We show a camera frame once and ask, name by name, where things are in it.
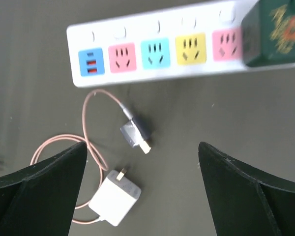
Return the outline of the white multicolour power strip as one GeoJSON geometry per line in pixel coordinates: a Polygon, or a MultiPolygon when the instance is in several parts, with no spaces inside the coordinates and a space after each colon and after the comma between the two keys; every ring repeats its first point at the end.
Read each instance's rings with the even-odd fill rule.
{"type": "Polygon", "coordinates": [[[73,83],[98,87],[293,67],[248,67],[241,21],[258,0],[211,0],[70,25],[73,83]]]}

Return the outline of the dark green plug adapter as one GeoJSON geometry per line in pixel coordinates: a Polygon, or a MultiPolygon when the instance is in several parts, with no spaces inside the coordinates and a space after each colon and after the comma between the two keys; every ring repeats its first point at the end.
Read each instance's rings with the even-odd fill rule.
{"type": "Polygon", "coordinates": [[[241,21],[248,67],[295,62],[295,0],[259,0],[241,21]]]}

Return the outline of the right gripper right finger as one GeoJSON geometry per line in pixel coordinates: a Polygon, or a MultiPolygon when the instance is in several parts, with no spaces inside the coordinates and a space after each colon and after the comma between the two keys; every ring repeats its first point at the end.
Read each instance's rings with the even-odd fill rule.
{"type": "Polygon", "coordinates": [[[219,236],[295,236],[295,182],[200,142],[200,169],[219,236]]]}

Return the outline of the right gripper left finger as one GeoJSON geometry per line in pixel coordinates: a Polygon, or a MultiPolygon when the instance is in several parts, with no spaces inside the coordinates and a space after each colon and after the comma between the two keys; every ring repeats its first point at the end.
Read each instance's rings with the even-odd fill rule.
{"type": "Polygon", "coordinates": [[[84,142],[0,177],[0,236],[66,236],[88,155],[84,142]]]}

